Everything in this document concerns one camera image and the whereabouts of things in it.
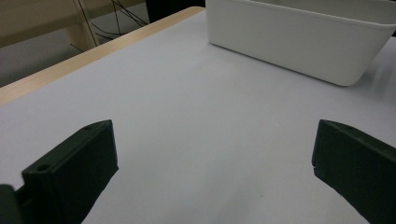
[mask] cable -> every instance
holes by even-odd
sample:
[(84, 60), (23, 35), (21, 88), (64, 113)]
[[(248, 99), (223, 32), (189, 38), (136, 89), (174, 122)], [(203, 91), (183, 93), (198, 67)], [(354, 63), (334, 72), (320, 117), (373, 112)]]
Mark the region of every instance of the cable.
[(130, 14), (131, 16), (135, 16), (137, 20), (141, 21), (143, 24), (147, 25), (147, 23), (145, 21), (143, 21), (142, 19), (140, 19), (138, 16), (136, 16), (133, 12), (131, 12), (130, 10), (128, 10), (121, 2), (120, 0), (117, 0), (117, 2), (121, 5), (121, 7), (128, 12), (128, 14)]
[(106, 31), (102, 30), (101, 28), (99, 28), (97, 25), (93, 24), (93, 23), (92, 23), (92, 25), (93, 25), (96, 29), (98, 29), (99, 31), (101, 31), (101, 32), (103, 32), (103, 33), (105, 33), (105, 34), (107, 34), (107, 35), (120, 35), (120, 34), (116, 34), (116, 33), (106, 32)]
[(114, 1), (113, 1), (113, 8), (114, 8), (114, 14), (116, 15), (117, 26), (119, 27), (119, 34), (121, 35), (121, 29), (120, 29), (119, 17), (117, 16), (117, 10), (116, 10), (116, 5), (114, 4)]
[(101, 36), (101, 37), (103, 37), (103, 38), (105, 38), (105, 39), (108, 39), (108, 40), (113, 40), (114, 39), (114, 38), (111, 38), (111, 37), (108, 37), (108, 36), (105, 36), (105, 35), (100, 35), (98, 33), (96, 33), (96, 34)]
[(131, 18), (132, 20), (134, 20), (139, 26), (143, 27), (145, 25), (147, 25), (147, 23), (145, 21), (143, 21), (142, 19), (140, 19), (138, 16), (136, 16), (133, 12), (131, 12), (130, 10), (128, 10), (119, 0), (117, 0), (117, 2), (115, 2), (115, 0), (111, 0), (113, 2), (113, 6), (117, 5), (121, 8), (120, 12), (122, 14), (124, 14), (125, 16)]

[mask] white container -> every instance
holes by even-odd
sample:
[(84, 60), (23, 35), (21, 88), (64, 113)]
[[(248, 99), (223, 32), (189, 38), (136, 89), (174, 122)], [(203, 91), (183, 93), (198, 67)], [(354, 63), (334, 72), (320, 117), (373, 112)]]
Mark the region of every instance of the white container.
[(206, 0), (209, 42), (331, 83), (356, 83), (396, 30), (385, 0)]

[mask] table surface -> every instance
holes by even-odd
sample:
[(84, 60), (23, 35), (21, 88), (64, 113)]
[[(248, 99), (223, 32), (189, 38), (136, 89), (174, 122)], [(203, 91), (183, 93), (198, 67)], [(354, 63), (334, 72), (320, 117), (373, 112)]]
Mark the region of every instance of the table surface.
[(367, 223), (311, 157), (320, 119), (396, 146), (395, 39), (343, 88), (206, 35), (202, 11), (2, 105), (1, 182), (112, 119), (120, 169), (84, 223)]

